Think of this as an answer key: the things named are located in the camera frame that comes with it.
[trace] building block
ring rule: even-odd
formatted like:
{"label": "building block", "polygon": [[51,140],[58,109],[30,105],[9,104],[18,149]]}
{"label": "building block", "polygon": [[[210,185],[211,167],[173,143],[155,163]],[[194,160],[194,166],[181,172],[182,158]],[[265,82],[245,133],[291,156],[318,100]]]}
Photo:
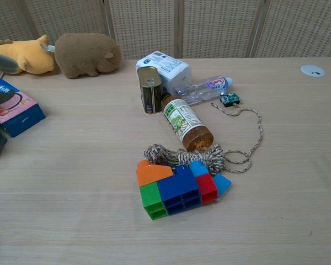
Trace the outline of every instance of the building block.
{"label": "building block", "polygon": [[174,175],[157,181],[162,202],[168,214],[176,214],[201,204],[199,186],[191,170],[181,165]]}
{"label": "building block", "polygon": [[219,202],[220,199],[222,199],[222,197],[224,196],[224,194],[229,190],[229,187],[231,186],[232,182],[221,174],[215,175],[213,181],[215,182],[215,185],[218,190],[218,198],[216,199],[216,201]]}
{"label": "building block", "polygon": [[142,187],[160,179],[172,176],[173,171],[169,166],[152,165],[149,161],[142,160],[137,165],[136,175],[138,186]]}
{"label": "building block", "polygon": [[199,185],[202,203],[208,203],[218,198],[218,190],[210,174],[196,177]]}
{"label": "building block", "polygon": [[152,220],[168,215],[156,182],[140,187],[140,193],[143,207]]}
{"label": "building block", "polygon": [[199,160],[190,164],[190,169],[195,177],[202,176],[209,173],[207,167]]}

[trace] woven screen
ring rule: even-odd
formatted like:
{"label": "woven screen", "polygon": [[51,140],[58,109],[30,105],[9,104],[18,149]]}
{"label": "woven screen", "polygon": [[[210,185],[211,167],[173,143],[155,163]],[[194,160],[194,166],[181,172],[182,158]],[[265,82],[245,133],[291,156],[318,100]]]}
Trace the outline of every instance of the woven screen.
{"label": "woven screen", "polygon": [[183,58],[245,57],[259,0],[185,0]]}
{"label": "woven screen", "polygon": [[10,0],[0,0],[0,40],[29,40],[30,36],[25,33],[20,24],[16,10]]}
{"label": "woven screen", "polygon": [[115,39],[126,59],[155,50],[174,56],[174,0],[109,0]]}
{"label": "woven screen", "polygon": [[255,57],[330,53],[331,0],[271,0]]}
{"label": "woven screen", "polygon": [[64,33],[104,33],[100,0],[24,0],[39,35],[55,43]]}

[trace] yellow plush toy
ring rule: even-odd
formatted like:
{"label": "yellow plush toy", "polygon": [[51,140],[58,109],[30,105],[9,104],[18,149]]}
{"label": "yellow plush toy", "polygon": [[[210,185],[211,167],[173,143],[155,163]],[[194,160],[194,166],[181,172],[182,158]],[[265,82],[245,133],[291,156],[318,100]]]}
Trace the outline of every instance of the yellow plush toy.
{"label": "yellow plush toy", "polygon": [[44,50],[40,44],[48,46],[47,35],[36,40],[23,41],[0,41],[0,54],[14,59],[18,68],[15,73],[26,71],[29,73],[40,74],[54,69],[54,55]]}

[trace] green block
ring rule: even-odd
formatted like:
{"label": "green block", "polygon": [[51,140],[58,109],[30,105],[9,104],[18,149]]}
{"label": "green block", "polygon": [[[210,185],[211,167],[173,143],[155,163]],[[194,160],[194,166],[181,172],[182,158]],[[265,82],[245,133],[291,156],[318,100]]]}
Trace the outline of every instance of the green block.
{"label": "green block", "polygon": [[161,200],[157,182],[140,187],[142,204],[152,220],[168,215],[166,208]]}

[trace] plastic bottle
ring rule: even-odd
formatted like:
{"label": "plastic bottle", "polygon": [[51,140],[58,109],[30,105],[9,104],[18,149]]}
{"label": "plastic bottle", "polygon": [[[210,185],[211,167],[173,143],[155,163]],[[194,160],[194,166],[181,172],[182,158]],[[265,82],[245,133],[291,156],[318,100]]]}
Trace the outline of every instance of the plastic bottle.
{"label": "plastic bottle", "polygon": [[177,88],[177,96],[180,96],[189,105],[219,97],[222,92],[233,86],[233,80],[229,77],[214,76],[193,84],[186,84]]}
{"label": "plastic bottle", "polygon": [[207,150],[211,147],[213,135],[185,100],[169,93],[163,94],[162,112],[186,150]]}

